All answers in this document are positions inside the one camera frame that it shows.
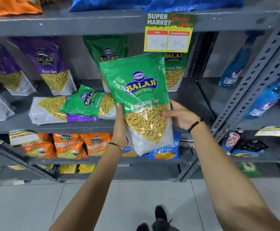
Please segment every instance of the right hand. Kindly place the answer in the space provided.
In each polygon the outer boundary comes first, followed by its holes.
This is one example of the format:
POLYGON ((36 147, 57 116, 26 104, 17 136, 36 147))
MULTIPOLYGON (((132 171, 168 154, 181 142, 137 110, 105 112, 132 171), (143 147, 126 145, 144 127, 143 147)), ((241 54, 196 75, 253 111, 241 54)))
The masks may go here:
POLYGON ((163 111, 162 115, 164 117, 173 117, 173 124, 177 127, 188 130, 193 123, 200 120, 200 117, 176 101, 170 99, 170 103, 172 110, 163 111))

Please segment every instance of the human hand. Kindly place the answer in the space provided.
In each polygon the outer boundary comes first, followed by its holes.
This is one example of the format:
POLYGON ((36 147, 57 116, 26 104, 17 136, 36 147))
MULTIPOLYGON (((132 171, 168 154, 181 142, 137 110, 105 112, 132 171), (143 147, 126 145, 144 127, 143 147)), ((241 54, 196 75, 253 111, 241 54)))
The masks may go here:
POLYGON ((176 101, 171 99, 170 103, 172 106, 172 110, 163 111, 162 115, 164 117, 173 117, 173 124, 175 124, 176 126, 188 130, 193 123, 200 120, 200 117, 186 109, 180 103, 177 103, 176 101))
POLYGON ((123 109, 120 103, 117 103, 117 118, 115 120, 113 137, 111 139, 111 142, 118 144, 123 150, 128 145, 123 109))

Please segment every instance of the black beaded bracelet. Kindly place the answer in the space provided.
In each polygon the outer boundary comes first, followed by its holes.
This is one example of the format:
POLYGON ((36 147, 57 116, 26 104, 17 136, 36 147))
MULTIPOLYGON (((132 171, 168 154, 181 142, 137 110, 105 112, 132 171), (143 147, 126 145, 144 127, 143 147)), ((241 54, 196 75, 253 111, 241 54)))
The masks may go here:
POLYGON ((196 125, 198 125, 199 123, 200 123, 199 121, 196 121, 195 123, 193 123, 193 124, 191 125, 191 127, 188 129, 188 132, 190 133, 190 132, 192 131, 192 129, 193 129, 196 125))

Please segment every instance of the green packet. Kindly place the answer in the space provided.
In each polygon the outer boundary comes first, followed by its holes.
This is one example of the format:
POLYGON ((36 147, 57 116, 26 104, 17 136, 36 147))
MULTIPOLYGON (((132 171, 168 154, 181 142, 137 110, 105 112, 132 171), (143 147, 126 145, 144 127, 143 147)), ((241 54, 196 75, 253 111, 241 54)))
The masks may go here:
POLYGON ((189 59, 189 54, 197 36, 198 33, 192 34, 187 53, 161 53, 165 57, 166 85, 168 91, 177 91, 180 87, 189 59))
POLYGON ((254 163, 240 163, 237 166, 247 177, 259 177, 262 175, 254 163))
MULTIPOLYGON (((82 38, 99 70, 100 62, 107 62, 127 57, 128 39, 125 35, 97 35, 83 36, 82 38)), ((102 74, 101 81, 105 92, 111 93, 102 74)))
POLYGON ((110 94, 81 85, 60 109, 61 113, 115 119, 116 107, 110 94))
POLYGON ((174 144, 165 62, 159 53, 101 62, 115 103, 123 107, 130 148, 138 155, 174 144))

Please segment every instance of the human arm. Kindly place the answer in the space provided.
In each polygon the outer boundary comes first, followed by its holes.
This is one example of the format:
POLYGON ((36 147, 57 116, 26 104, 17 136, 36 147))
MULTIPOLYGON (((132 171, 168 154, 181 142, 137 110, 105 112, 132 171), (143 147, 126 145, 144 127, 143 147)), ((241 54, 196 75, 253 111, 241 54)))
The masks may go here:
MULTIPOLYGON (((171 100, 173 110, 163 115, 189 129, 200 120, 196 114, 171 100)), ((261 194, 216 142, 209 128, 200 122, 191 130, 204 180, 214 211, 223 230, 280 230, 280 221, 261 194)))
MULTIPOLYGON (((128 144, 120 104, 117 104, 117 119, 111 142, 118 144, 122 149, 125 149, 128 144)), ((121 155, 122 151, 119 147, 109 144, 94 172, 81 186, 49 231, 94 230, 121 155)))

